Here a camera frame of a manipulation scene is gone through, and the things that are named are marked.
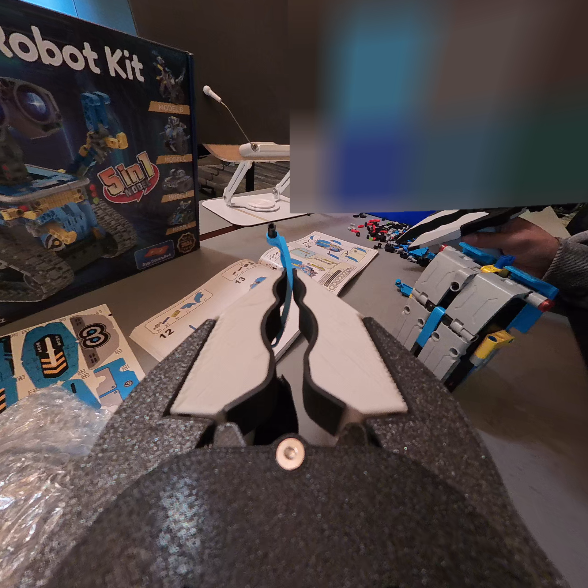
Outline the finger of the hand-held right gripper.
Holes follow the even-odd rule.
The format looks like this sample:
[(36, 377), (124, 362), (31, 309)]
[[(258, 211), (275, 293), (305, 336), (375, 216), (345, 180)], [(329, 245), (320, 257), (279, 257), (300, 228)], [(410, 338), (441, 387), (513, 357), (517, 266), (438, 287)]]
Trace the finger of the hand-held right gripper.
[(434, 215), (431, 215), (430, 217), (423, 219), (421, 222), (419, 222), (415, 225), (425, 225), (425, 226), (431, 226), (433, 228), (443, 226), (443, 225), (458, 225), (458, 226), (460, 226), (459, 219), (462, 215), (463, 215), (463, 213), (458, 212), (458, 210), (442, 210), (442, 211), (437, 212)]
[(461, 233), (461, 227), (458, 225), (443, 225), (436, 228), (415, 225), (398, 237), (398, 245), (407, 245), (409, 251), (414, 251), (458, 239)]

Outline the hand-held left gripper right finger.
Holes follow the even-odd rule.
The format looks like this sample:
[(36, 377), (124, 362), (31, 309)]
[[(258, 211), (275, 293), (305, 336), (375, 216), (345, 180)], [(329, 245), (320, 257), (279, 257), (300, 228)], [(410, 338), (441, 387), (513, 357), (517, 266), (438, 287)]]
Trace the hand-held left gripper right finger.
[(304, 273), (294, 273), (294, 299), (308, 342), (303, 403), (313, 422), (337, 435), (348, 423), (406, 413), (362, 315)]

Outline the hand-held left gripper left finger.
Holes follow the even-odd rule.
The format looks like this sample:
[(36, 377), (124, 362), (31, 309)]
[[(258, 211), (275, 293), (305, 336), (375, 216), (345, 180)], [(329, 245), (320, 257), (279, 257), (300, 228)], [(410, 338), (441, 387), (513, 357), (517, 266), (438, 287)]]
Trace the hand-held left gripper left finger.
[(170, 413), (208, 419), (268, 419), (277, 402), (275, 355), (287, 273), (273, 272), (217, 318)]

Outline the blue toy brick robot model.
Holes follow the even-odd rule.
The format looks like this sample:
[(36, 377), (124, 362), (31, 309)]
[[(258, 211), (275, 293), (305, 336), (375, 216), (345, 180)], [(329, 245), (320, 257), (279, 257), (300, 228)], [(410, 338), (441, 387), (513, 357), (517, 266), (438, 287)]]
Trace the blue toy brick robot model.
[(448, 390), (554, 306), (559, 290), (513, 263), (465, 243), (444, 245), (405, 299), (392, 334)]

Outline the blue curved brick panel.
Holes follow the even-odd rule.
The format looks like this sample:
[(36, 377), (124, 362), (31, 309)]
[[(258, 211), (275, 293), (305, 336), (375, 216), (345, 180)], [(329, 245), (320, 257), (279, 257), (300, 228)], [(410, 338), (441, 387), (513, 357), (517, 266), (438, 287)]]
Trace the blue curved brick panel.
[(281, 329), (275, 337), (275, 341), (271, 344), (272, 348), (276, 348), (279, 342), (282, 339), (283, 332), (285, 331), (286, 322), (288, 321), (290, 305), (292, 302), (292, 291), (293, 291), (293, 266), (292, 260), (290, 257), (290, 252), (288, 249), (287, 242), (281, 236), (278, 231), (276, 238), (270, 239), (268, 236), (268, 232), (266, 234), (266, 241), (269, 245), (275, 246), (278, 248), (280, 257), (281, 257), (281, 264), (283, 269), (286, 271), (287, 277), (287, 287), (286, 287), (286, 296), (285, 302), (283, 304), (283, 312), (281, 313)]

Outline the person's right forearm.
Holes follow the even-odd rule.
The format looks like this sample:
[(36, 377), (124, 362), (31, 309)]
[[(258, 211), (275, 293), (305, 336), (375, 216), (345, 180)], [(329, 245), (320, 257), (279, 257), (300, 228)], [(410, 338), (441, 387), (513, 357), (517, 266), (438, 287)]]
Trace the person's right forearm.
[(569, 306), (587, 310), (587, 231), (559, 239), (542, 280), (556, 287)]

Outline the grey desk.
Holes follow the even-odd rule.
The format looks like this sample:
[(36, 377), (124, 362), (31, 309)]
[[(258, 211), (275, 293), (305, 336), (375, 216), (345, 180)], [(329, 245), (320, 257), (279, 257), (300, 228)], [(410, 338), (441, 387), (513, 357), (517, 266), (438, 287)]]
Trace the grey desk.
[[(105, 304), (129, 338), (233, 262), (257, 261), (269, 248), (265, 233), (264, 226), (215, 231), (195, 252), (2, 326), (1, 334)], [(587, 587), (587, 371), (568, 320), (543, 315), (454, 397), (540, 546), (571, 587)]]

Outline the person's right hand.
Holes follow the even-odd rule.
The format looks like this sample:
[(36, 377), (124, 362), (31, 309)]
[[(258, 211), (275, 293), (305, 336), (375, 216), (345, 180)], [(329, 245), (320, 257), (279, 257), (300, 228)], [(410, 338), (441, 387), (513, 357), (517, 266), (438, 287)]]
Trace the person's right hand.
[(514, 257), (514, 266), (543, 278), (554, 261), (560, 241), (541, 227), (519, 217), (500, 227), (498, 232), (475, 232), (462, 242), (479, 249), (496, 249)]

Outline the pile of loose toy bricks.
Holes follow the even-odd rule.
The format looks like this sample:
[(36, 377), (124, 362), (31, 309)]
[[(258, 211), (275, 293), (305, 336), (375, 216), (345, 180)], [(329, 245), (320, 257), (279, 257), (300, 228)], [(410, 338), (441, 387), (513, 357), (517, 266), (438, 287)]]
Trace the pile of loose toy bricks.
[(364, 220), (363, 224), (349, 224), (348, 230), (357, 238), (362, 236), (364, 230), (365, 238), (374, 241), (374, 249), (384, 249), (386, 252), (398, 254), (400, 258), (415, 263), (421, 267), (427, 267), (436, 257), (436, 253), (428, 247), (420, 247), (414, 251), (409, 251), (409, 245), (413, 239), (409, 239), (406, 244), (400, 244), (398, 240), (410, 228), (409, 224), (403, 224), (384, 218), (367, 219), (367, 215), (360, 213), (354, 215), (354, 218)]

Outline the white instruction booklet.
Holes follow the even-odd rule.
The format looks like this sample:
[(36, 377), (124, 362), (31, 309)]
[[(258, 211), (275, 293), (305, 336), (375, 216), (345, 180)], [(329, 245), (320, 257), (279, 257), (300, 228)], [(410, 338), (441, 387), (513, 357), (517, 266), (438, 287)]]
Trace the white instruction booklet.
[[(377, 255), (364, 244), (321, 232), (290, 242), (288, 249), (298, 275), (305, 274), (335, 295)], [(161, 361), (204, 321), (216, 318), (242, 295), (281, 270), (281, 251), (276, 246), (262, 254), (257, 262), (249, 259), (234, 262), (179, 302), (137, 326), (130, 338)]]

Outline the pale grey table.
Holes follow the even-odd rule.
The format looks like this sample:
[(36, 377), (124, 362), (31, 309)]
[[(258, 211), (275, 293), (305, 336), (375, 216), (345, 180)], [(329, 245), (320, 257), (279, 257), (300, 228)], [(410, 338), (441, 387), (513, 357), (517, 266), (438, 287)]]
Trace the pale grey table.
[(290, 205), (284, 205), (273, 212), (251, 211), (232, 208), (225, 205), (223, 199), (210, 199), (199, 202), (199, 232), (201, 239), (221, 229), (233, 229), (244, 226), (257, 226), (285, 219), (304, 217), (310, 213), (291, 213)]

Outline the blue sticker sheet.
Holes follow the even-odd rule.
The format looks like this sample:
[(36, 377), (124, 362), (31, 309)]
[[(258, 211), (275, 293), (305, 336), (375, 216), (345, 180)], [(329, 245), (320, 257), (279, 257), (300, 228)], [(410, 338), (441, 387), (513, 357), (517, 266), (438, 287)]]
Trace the blue sticker sheet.
[(107, 305), (1, 337), (2, 412), (52, 385), (114, 412), (144, 375)]

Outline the crinkled clear plastic bag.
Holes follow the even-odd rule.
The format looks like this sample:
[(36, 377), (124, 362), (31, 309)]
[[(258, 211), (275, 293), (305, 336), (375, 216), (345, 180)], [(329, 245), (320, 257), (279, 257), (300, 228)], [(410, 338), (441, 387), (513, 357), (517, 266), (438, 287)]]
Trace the crinkled clear plastic bag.
[(66, 507), (66, 467), (86, 456), (111, 418), (62, 387), (40, 389), (1, 415), (1, 574), (36, 551)]

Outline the dark blue toy kit box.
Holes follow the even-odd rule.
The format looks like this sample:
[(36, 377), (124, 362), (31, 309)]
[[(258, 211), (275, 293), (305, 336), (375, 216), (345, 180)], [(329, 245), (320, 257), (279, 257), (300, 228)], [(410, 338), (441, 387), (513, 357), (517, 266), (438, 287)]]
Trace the dark blue toy kit box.
[(1, 325), (199, 248), (193, 64), (1, 1)]

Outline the white gooseneck microphone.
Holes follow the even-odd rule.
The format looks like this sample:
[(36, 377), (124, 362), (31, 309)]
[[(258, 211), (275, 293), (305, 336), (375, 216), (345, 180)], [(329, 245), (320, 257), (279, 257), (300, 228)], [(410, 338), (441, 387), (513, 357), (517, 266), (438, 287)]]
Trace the white gooseneck microphone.
[(231, 108), (209, 86), (204, 85), (202, 92), (206, 98), (202, 98), (198, 114), (202, 116), (203, 130), (200, 141), (202, 143), (227, 143), (238, 145), (241, 143), (254, 143), (254, 140), (245, 132)]

